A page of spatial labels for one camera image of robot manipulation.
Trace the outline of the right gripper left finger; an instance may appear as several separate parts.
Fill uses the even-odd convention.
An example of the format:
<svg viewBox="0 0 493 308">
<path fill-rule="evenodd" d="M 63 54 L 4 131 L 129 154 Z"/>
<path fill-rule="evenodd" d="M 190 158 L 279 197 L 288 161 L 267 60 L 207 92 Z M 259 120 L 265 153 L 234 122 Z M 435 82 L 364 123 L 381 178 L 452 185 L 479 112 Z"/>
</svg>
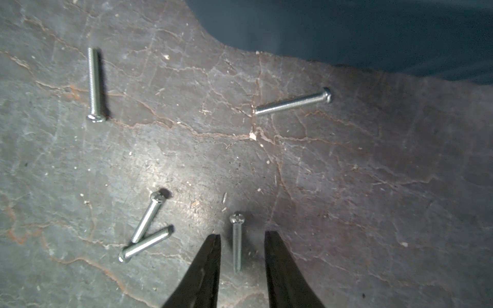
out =
<svg viewBox="0 0 493 308">
<path fill-rule="evenodd" d="M 164 307 L 216 307 L 221 254 L 220 235 L 207 236 L 181 283 Z"/>
</svg>

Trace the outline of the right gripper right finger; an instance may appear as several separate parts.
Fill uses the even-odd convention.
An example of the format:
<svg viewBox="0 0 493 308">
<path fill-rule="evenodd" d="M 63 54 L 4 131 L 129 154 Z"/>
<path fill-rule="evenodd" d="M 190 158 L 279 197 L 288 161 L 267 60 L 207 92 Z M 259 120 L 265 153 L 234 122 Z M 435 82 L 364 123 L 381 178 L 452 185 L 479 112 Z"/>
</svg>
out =
<svg viewBox="0 0 493 308">
<path fill-rule="evenodd" d="M 276 231 L 264 234 L 265 267 L 270 307 L 323 307 Z"/>
</svg>

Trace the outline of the teal plastic storage box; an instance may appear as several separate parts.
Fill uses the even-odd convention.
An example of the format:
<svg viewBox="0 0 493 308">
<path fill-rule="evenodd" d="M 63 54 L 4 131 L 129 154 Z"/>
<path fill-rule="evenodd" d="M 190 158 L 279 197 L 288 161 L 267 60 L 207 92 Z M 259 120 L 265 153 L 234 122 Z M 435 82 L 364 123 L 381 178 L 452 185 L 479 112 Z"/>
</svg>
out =
<svg viewBox="0 0 493 308">
<path fill-rule="evenodd" d="M 492 83 L 491 1 L 189 1 L 241 50 L 449 81 Z"/>
</svg>

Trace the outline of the silver screw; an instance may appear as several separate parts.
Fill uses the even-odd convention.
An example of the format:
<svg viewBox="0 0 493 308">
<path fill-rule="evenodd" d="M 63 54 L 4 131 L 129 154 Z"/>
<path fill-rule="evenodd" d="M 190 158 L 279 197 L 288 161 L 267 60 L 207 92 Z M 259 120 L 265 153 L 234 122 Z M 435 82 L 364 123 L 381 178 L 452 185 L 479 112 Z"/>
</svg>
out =
<svg viewBox="0 0 493 308">
<path fill-rule="evenodd" d="M 141 241 L 155 218 L 160 206 L 166 201 L 166 197 L 160 191 L 155 191 L 150 196 L 150 204 L 141 218 L 137 228 L 131 237 L 131 243 L 136 244 Z"/>
<path fill-rule="evenodd" d="M 92 47 L 89 47 L 87 52 L 90 102 L 90 113 L 87 118 L 93 123 L 101 123 L 106 120 L 106 115 L 104 114 L 102 103 L 99 52 Z"/>
<path fill-rule="evenodd" d="M 242 225 L 245 223 L 245 217 L 241 213 L 234 213 L 229 218 L 232 223 L 232 256 L 234 273 L 241 272 L 241 254 L 242 254 Z"/>
<path fill-rule="evenodd" d="M 255 115 L 267 115 L 285 110 L 297 109 L 299 107 L 313 105 L 317 103 L 329 103 L 331 101 L 331 91 L 324 87 L 323 91 L 316 94 L 293 98 L 285 101 L 268 103 L 254 108 Z"/>
<path fill-rule="evenodd" d="M 120 251 L 118 255 L 118 261 L 120 263 L 129 262 L 133 258 L 133 256 L 140 254 L 148 248 L 153 247 L 156 244 L 168 239 L 174 232 L 174 229 L 175 228 L 173 225 L 169 225 L 159 232 L 156 232 L 151 236 L 144 238 L 140 242 L 125 247 L 122 251 Z"/>
</svg>

